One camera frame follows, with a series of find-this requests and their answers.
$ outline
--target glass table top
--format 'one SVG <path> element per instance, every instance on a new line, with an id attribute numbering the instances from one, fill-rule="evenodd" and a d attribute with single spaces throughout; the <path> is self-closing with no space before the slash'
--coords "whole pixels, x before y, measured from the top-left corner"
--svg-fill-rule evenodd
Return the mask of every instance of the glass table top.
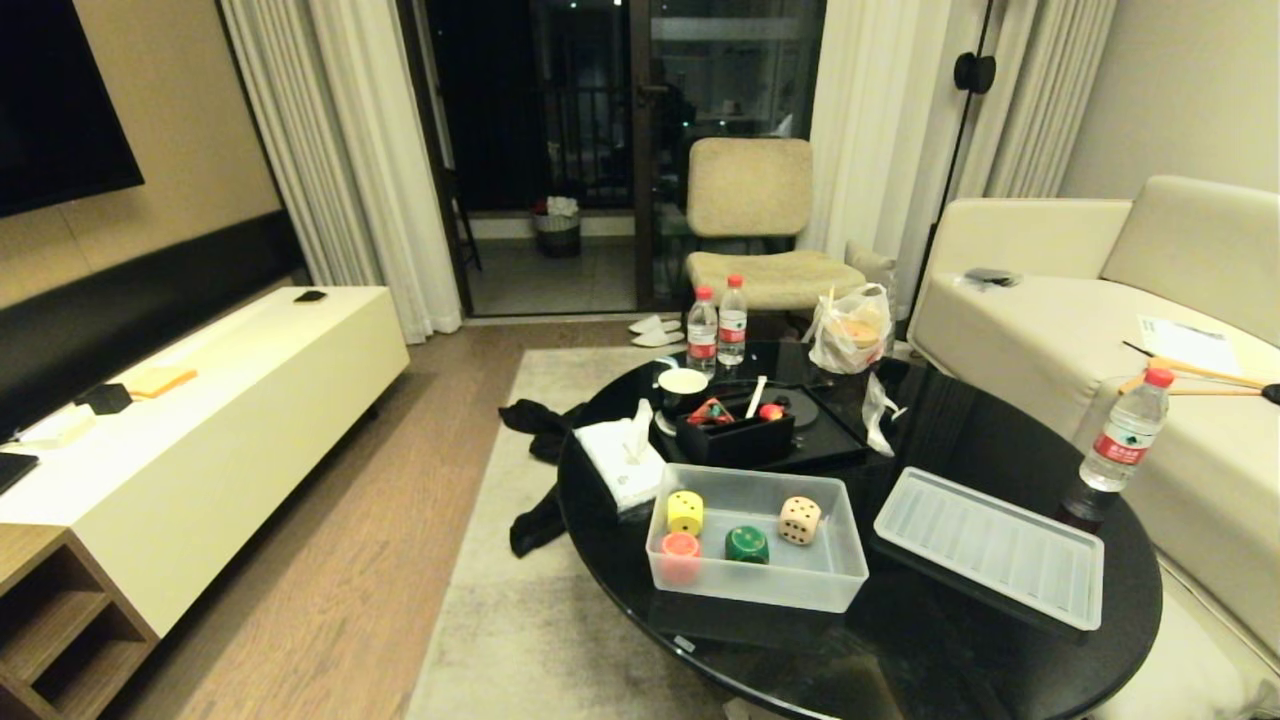
<path id="1" fill-rule="evenodd" d="M 806 350 L 750 343 L 745 363 L 719 368 L 712 389 L 749 388 L 759 374 L 805 384 L 864 433 L 867 374 L 824 373 Z M 577 425 L 632 415 L 666 368 L 650 363 L 618 378 Z M 896 423 L 882 423 L 896 456 L 865 450 L 803 470 L 849 488 L 870 578 L 844 615 L 655 591 L 644 551 L 648 512 L 620 520 L 570 437 L 558 489 L 582 561 L 654 642 L 785 716 L 1043 719 L 1101 703 L 1137 671 L 1160 624 L 1160 571 L 1137 516 L 1121 500 L 1098 532 L 1106 543 L 1102 626 L 1089 633 L 883 542 L 872 524 L 908 465 L 1048 516 L 1080 455 L 1015 407 L 933 368 L 886 360 L 876 374 L 908 407 Z"/>

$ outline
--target wall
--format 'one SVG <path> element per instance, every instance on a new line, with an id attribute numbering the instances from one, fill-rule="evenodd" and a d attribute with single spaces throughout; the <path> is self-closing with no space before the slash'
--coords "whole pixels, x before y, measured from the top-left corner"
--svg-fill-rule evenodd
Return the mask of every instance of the wall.
<path id="1" fill-rule="evenodd" d="M 214 0 L 77 0 L 146 184 L 0 218 L 0 307 L 280 209 Z"/>
<path id="2" fill-rule="evenodd" d="M 1062 182 L 1133 197 L 1153 174 L 1280 190 L 1275 0 L 1123 0 Z"/>

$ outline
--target wooden shelf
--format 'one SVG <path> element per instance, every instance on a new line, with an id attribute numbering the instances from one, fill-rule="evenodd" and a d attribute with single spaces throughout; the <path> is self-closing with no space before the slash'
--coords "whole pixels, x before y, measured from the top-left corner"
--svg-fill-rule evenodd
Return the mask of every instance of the wooden shelf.
<path id="1" fill-rule="evenodd" d="M 141 641 L 106 641 L 93 648 L 65 683 L 45 688 L 44 697 L 67 720 L 97 717 L 106 703 L 138 669 L 147 656 Z"/>
<path id="2" fill-rule="evenodd" d="M 0 525 L 0 720 L 93 720 L 155 632 L 65 529 Z"/>
<path id="3" fill-rule="evenodd" d="M 109 602 L 104 592 L 54 594 L 12 637 L 0 638 L 0 664 L 18 680 L 33 683 Z"/>

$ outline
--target white plastic tray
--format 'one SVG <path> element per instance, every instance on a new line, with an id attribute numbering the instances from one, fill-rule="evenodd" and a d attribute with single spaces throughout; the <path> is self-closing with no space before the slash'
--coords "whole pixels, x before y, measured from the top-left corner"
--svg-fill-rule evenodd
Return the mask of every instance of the white plastic tray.
<path id="1" fill-rule="evenodd" d="M 1102 625 L 1102 539 L 906 468 L 876 533 L 1082 630 Z"/>
<path id="2" fill-rule="evenodd" d="M 703 556 L 663 555 L 667 497 L 681 489 L 703 497 Z M 778 514 L 788 497 L 804 496 L 822 509 L 818 534 L 799 546 L 778 536 Z M 754 525 L 769 538 L 769 564 L 724 560 L 724 536 Z M 645 543 L 658 589 L 824 612 L 844 612 L 870 571 L 858 539 L 849 492 L 840 480 L 668 464 L 658 486 Z"/>

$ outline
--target television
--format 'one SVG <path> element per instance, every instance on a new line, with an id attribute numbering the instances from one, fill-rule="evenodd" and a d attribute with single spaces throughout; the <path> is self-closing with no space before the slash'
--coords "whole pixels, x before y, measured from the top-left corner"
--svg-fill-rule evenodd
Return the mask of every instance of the television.
<path id="1" fill-rule="evenodd" d="M 0 217 L 142 184 L 72 0 L 0 0 Z"/>

